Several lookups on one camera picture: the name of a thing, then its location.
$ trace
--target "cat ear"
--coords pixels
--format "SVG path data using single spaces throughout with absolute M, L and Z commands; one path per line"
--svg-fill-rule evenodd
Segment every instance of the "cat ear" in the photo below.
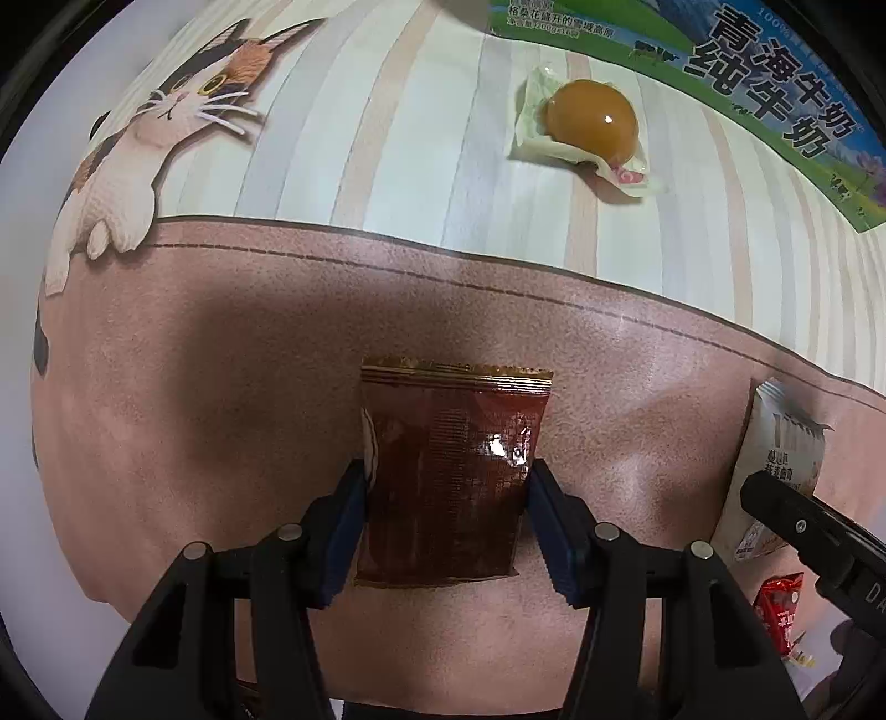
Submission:
M 245 20 L 238 20 L 230 27 L 224 28 L 218 35 L 216 35 L 212 40 L 206 43 L 197 52 L 203 52 L 211 50 L 212 48 L 217 48 L 219 45 L 224 45 L 228 40 L 236 40 L 239 36 L 243 34 L 243 31 L 246 30 L 247 25 L 249 25 L 249 18 L 246 18 Z
M 297 37 L 301 37 L 302 35 L 311 32 L 315 27 L 322 25 L 323 22 L 325 22 L 324 18 L 318 18 L 317 20 L 308 20 L 299 25 L 293 25 L 285 30 L 281 30 L 279 33 L 274 33 L 270 37 L 266 37 L 259 44 L 270 48 L 272 51 L 277 50 L 287 44 L 290 40 L 294 40 Z

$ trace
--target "metal screw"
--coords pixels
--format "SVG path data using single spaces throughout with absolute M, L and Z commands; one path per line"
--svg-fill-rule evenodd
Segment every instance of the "metal screw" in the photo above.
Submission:
M 182 550 L 182 555 L 184 555 L 187 560 L 199 560 L 204 555 L 206 555 L 206 543 L 201 543 L 199 540 L 196 543 L 188 543 L 184 546 L 184 550 Z
M 611 522 L 600 522 L 594 527 L 594 534 L 601 540 L 615 540 L 621 535 L 621 530 Z
M 287 525 L 283 525 L 277 530 L 277 537 L 287 541 L 298 540 L 301 537 L 301 526 L 298 522 L 290 522 Z
M 710 560 L 714 556 L 714 549 L 704 540 L 696 540 L 689 546 L 689 550 L 701 560 Z

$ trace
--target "snack package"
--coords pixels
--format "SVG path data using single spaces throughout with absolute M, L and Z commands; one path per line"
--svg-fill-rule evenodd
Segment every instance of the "snack package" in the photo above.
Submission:
M 757 388 L 723 513 L 711 539 L 725 563 L 756 558 L 784 547 L 786 543 L 780 537 L 742 509 L 742 485 L 748 475 L 766 470 L 773 478 L 811 496 L 825 454 L 826 429 L 830 428 L 796 407 L 777 380 L 767 380 Z
M 357 583 L 431 587 L 515 574 L 525 479 L 552 377 L 364 360 L 370 490 Z
M 603 158 L 573 145 L 558 143 L 548 134 L 544 121 L 545 105 L 567 82 L 569 81 L 566 78 L 547 67 L 536 67 L 529 73 L 523 106 L 517 117 L 517 145 L 532 153 L 567 162 L 593 162 L 597 175 L 615 185 L 625 195 L 641 198 L 662 192 L 665 186 L 649 173 L 646 153 L 641 145 L 637 146 L 637 152 L 631 160 L 623 166 L 611 168 Z
M 754 600 L 754 612 L 766 626 L 775 649 L 783 658 L 790 655 L 794 645 L 790 634 L 802 589 L 803 573 L 771 577 L 760 585 L 757 599 Z

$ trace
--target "brown snack package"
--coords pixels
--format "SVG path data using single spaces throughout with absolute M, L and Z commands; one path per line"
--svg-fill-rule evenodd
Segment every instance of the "brown snack package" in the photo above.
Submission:
M 427 587 L 513 575 L 553 374 L 366 358 L 370 493 L 356 582 Z

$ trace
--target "white snack package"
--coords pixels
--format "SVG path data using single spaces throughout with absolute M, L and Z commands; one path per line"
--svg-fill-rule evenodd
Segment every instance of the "white snack package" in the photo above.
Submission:
M 641 198 L 663 192 L 664 184 L 649 173 L 646 153 L 641 145 L 637 146 L 637 152 L 633 158 L 623 166 L 611 168 L 606 160 L 598 155 L 566 143 L 558 143 L 548 135 L 542 120 L 545 106 L 554 93 L 568 82 L 566 78 L 560 77 L 549 67 L 535 67 L 529 73 L 529 77 L 526 78 L 523 106 L 520 108 L 517 127 L 514 131 L 517 145 L 532 153 L 566 160 L 573 164 L 593 162 L 596 165 L 597 175 L 615 185 L 625 195 Z M 605 84 L 615 87 L 611 82 Z
M 767 380 L 757 388 L 723 513 L 711 539 L 725 563 L 767 555 L 786 545 L 742 509 L 742 485 L 748 475 L 766 470 L 811 496 L 825 455 L 826 429 L 831 428 L 815 422 L 788 399 L 778 380 Z

